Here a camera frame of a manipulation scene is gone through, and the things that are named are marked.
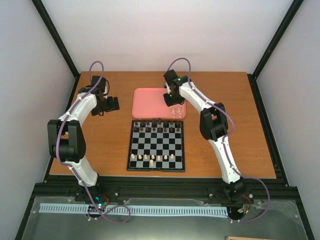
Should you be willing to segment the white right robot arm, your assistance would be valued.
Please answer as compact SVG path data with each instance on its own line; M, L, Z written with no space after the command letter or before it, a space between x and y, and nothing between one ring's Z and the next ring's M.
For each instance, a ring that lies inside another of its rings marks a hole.
M223 195L228 202L234 202L245 192L245 184L230 149L225 106L210 100L187 76L178 76L173 69L163 77L167 89L163 98L168 107L188 101L199 112L200 133L212 146L221 169Z

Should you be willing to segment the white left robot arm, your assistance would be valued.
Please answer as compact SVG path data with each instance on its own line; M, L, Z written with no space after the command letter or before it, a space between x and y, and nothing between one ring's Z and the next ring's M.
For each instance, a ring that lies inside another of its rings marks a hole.
M98 174L86 158L86 141L82 125L89 115L120 109L117 97L108 96L110 84L106 78L94 75L88 86L82 87L74 103L59 119L47 124L49 153L74 174L79 185L87 186L86 195L92 201L103 198L104 188L97 184Z

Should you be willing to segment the white chess king piece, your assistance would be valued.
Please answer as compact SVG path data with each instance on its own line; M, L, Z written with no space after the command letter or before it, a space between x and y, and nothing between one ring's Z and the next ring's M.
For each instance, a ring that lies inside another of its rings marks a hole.
M151 160L149 161L149 165L150 165L151 167L154 166L154 160L153 160L153 159L151 159Z

